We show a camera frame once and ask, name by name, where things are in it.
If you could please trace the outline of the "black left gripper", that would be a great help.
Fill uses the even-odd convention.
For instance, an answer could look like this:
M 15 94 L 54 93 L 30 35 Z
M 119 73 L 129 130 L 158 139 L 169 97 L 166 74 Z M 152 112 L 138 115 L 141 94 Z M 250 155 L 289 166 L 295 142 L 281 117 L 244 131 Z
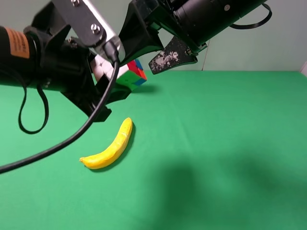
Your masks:
M 60 91 L 88 117 L 94 112 L 109 79 L 105 74 L 92 79 L 90 61 L 96 35 L 94 11 L 86 0 L 51 0 L 35 14 L 24 33 L 34 45 L 34 67 L 26 76 L 28 86 Z M 115 83 L 94 122 L 105 122 L 111 110 L 107 104 L 124 100 L 131 93 L 127 86 Z

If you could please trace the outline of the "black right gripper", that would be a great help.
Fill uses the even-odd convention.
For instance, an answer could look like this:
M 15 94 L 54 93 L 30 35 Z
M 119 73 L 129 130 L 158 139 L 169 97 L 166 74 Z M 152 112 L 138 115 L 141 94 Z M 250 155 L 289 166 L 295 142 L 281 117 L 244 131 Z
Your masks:
M 192 38 L 195 23 L 188 18 L 183 6 L 187 0 L 133 0 L 128 5 L 119 38 L 125 49 L 121 65 L 145 54 L 162 50 L 158 31 L 164 29 L 174 37 L 150 62 L 152 74 L 198 62 L 197 55 L 206 42 Z

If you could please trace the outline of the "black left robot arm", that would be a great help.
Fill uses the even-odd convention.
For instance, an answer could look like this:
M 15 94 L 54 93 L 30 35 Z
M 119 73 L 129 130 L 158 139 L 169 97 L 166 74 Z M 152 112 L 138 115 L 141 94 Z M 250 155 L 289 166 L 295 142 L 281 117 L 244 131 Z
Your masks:
M 103 46 L 113 42 L 123 59 L 118 35 L 88 0 L 52 0 L 22 32 L 0 29 L 0 68 L 3 85 L 58 91 L 91 115 L 108 85 L 105 74 L 98 83 L 90 63 L 104 56 Z

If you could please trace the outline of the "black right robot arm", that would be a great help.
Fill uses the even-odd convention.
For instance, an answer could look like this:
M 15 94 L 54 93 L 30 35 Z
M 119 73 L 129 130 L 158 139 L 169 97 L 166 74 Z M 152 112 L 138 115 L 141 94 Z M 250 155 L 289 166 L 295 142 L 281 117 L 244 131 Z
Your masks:
M 269 12 L 263 20 L 236 24 L 259 6 Z M 254 29 L 271 17 L 263 0 L 133 0 L 119 34 L 126 53 L 122 64 L 154 51 L 158 54 L 149 62 L 152 74 L 194 64 L 207 42 L 224 29 Z

